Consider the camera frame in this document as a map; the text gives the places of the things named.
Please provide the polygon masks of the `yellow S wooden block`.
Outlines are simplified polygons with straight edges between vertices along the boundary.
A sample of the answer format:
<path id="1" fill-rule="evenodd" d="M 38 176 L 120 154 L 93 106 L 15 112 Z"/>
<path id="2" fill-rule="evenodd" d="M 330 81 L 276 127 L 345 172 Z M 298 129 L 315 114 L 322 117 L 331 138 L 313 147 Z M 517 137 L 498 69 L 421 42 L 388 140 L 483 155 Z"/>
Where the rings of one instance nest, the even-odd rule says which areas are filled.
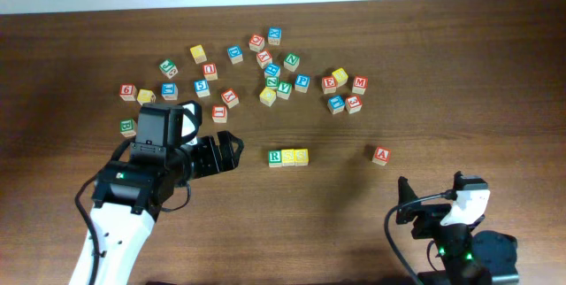
<path id="1" fill-rule="evenodd" d="M 294 149 L 282 150 L 281 161 L 283 166 L 295 166 Z"/>

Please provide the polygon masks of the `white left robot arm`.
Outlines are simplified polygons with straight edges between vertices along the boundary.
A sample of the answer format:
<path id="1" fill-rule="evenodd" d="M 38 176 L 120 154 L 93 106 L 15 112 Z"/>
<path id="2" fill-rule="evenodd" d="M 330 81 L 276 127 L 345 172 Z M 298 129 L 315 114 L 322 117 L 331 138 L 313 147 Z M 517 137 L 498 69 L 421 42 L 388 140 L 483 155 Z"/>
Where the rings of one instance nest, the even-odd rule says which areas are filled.
<path id="1" fill-rule="evenodd" d="M 173 150 L 155 149 L 154 160 L 123 162 L 127 147 L 141 147 L 128 139 L 121 143 L 111 160 L 91 179 L 95 191 L 93 207 L 87 212 L 80 202 L 81 187 L 74 202 L 87 225 L 87 235 L 71 284 L 126 284 L 144 243 L 158 216 L 170 212 L 164 203 L 176 188 L 187 190 L 189 182 L 235 169 L 244 150 L 244 141 L 228 131 L 198 138 L 195 145 Z"/>

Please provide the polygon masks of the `green R wooden block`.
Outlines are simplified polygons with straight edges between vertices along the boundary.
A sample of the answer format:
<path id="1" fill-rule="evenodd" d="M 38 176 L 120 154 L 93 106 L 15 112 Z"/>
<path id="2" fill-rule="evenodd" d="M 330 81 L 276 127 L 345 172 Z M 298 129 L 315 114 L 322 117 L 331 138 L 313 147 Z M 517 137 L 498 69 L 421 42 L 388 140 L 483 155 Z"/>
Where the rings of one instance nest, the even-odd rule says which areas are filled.
<path id="1" fill-rule="evenodd" d="M 269 167 L 282 167 L 281 150 L 268 151 L 268 165 Z"/>

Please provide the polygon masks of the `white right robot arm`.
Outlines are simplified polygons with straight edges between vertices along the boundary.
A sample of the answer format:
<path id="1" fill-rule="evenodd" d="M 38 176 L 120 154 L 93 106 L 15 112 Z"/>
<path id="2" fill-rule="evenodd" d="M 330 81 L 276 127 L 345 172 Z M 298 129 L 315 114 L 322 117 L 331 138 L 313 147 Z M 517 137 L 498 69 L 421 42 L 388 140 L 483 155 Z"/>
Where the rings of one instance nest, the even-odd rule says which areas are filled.
<path id="1" fill-rule="evenodd" d="M 428 239 L 426 253 L 437 248 L 443 268 L 415 272 L 401 254 L 389 232 L 384 230 L 394 254 L 416 284 L 518 284 L 516 268 L 518 241 L 512 235 L 474 229 L 485 219 L 490 197 L 488 184 L 479 176 L 454 175 L 453 188 L 436 195 L 419 197 L 405 177 L 398 179 L 398 204 L 388 213 L 398 225 L 411 223 L 415 240 Z"/>

